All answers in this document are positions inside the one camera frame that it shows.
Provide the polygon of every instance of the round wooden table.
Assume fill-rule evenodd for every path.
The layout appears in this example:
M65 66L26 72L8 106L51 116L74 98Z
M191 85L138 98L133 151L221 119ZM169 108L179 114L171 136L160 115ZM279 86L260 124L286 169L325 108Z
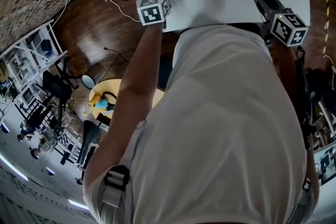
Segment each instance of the round wooden table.
M119 91L119 87L120 87L120 83L121 83L121 79L109 79L109 80L99 82L90 91L89 102L96 93L103 94L104 92L111 92L115 96L117 96L118 91ZM163 97L163 93L164 92L159 90L159 89L156 90L155 95L154 95L154 99L153 99L153 107L161 100L161 98ZM114 97L112 97L111 95L107 94L106 98L108 99L109 103L111 103L111 104L116 103L116 99ZM96 108L95 106L90 106L90 110L91 110L92 115L94 116L95 119L98 117L99 113L101 113L103 115L104 115L104 113L106 113L106 110ZM108 114L108 115L106 115L106 117L111 119L112 114Z

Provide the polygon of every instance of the strap buckle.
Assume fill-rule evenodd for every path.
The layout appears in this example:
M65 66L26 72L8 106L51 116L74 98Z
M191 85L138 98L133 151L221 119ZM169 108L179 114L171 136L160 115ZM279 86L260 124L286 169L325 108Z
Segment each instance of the strap buckle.
M122 193L126 190L126 185L130 179L130 171L124 165L112 167L105 176L106 185L103 194L103 202L119 208Z

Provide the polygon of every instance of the white cube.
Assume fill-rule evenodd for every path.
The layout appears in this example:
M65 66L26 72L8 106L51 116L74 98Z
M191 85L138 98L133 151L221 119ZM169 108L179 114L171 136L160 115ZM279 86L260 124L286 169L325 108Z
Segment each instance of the white cube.
M308 27L297 14L276 14L271 33L287 47L303 43Z
M168 0L137 0L136 8L142 25L164 22L170 11Z

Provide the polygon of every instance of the shelving unit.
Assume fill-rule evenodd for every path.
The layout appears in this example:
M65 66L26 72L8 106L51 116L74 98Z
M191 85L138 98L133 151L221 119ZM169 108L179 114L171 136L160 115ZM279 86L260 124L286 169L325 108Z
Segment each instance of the shelving unit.
M3 109L0 124L17 101L30 106L35 98L41 99L44 93L35 83L42 85L43 72L67 53L61 49L51 28L53 21L37 27L0 55L8 72L7 82L2 83L7 87L3 97L11 100Z

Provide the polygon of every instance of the wooden floor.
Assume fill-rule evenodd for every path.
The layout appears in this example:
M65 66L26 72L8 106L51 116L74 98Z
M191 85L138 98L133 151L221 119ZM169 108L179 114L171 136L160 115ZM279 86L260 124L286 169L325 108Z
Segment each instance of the wooden floor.
M138 19L135 0L117 2L124 13ZM310 0L311 25L304 45L306 67L330 69L331 62L323 58L327 16L326 0ZM73 0L55 26L60 43L69 51L70 67L73 73L83 74L88 68L100 62L107 70L118 56L104 50L104 47L126 52L123 56L130 60L144 27L123 16L118 8L108 0ZM177 36L165 34L162 42L163 54L172 56ZM327 54L336 62L336 0L330 0L330 28ZM121 78L127 64L119 58L104 79ZM75 103L70 104L81 120L89 119L82 114L88 110L87 90L81 83L73 94Z

